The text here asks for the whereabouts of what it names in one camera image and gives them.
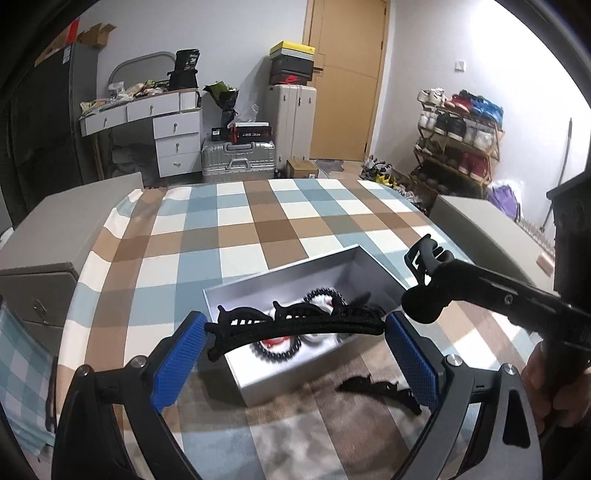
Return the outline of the person's right hand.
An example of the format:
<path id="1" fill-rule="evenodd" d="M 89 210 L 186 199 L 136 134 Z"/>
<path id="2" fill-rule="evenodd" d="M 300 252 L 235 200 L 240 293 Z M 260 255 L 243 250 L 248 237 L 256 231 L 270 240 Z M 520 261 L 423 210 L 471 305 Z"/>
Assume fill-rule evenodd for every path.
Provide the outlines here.
<path id="1" fill-rule="evenodd" d="M 544 348 L 544 342 L 535 346 L 521 374 L 539 434 L 545 430 L 546 418 L 552 412 L 559 414 L 557 424 L 565 428 L 590 418 L 590 369 L 551 394 L 546 380 Z"/>

